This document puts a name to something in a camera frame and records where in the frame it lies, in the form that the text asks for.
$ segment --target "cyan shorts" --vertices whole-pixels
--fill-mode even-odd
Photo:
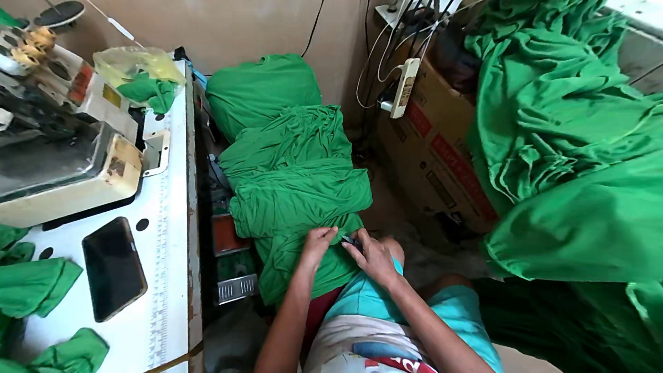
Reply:
[[[394,266],[402,275],[403,266],[396,260]],[[479,296],[474,290],[463,285],[445,287],[427,304],[496,373],[503,373],[502,362],[481,321]],[[345,286],[325,320],[340,315],[361,315],[408,325],[389,294],[363,271]]]

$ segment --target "sewing machine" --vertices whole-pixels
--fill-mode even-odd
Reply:
[[[27,72],[0,72],[0,224],[41,224],[129,198],[139,185],[143,156],[128,101],[87,62],[48,40],[10,43],[36,51],[28,60],[37,65],[21,64],[15,46],[0,48]],[[34,50],[25,48],[29,43]]]

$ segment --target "smartphone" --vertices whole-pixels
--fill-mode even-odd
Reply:
[[[113,219],[82,243],[94,319],[102,323],[145,294],[147,282],[126,218]]]

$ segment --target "leg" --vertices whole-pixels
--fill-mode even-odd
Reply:
[[[403,251],[403,247],[400,246],[398,241],[391,237],[382,237],[378,241],[389,249],[389,253],[398,263],[400,263],[401,267],[405,265],[405,252]]]
[[[393,238],[382,238],[379,241],[389,249],[397,272],[403,274],[402,265],[405,262],[403,248]],[[327,312],[325,320],[340,315],[361,315],[406,324],[403,315],[389,294],[363,271],[360,271],[345,286],[336,299],[336,303]]]
[[[479,311],[479,296],[465,276],[449,273],[418,291],[430,308],[468,346],[498,373],[503,373],[499,355],[486,333]]]
[[[470,281],[467,277],[458,273],[447,273],[440,276],[440,278],[435,280],[435,282],[431,283],[430,285],[426,285],[417,289],[417,293],[419,293],[419,296],[423,298],[423,300],[427,301],[432,298],[433,295],[439,293],[440,290],[454,285],[464,285],[474,290],[472,281]]]

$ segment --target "metal pedal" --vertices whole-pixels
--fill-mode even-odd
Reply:
[[[260,293],[257,283],[258,275],[255,273],[217,283],[219,305]]]

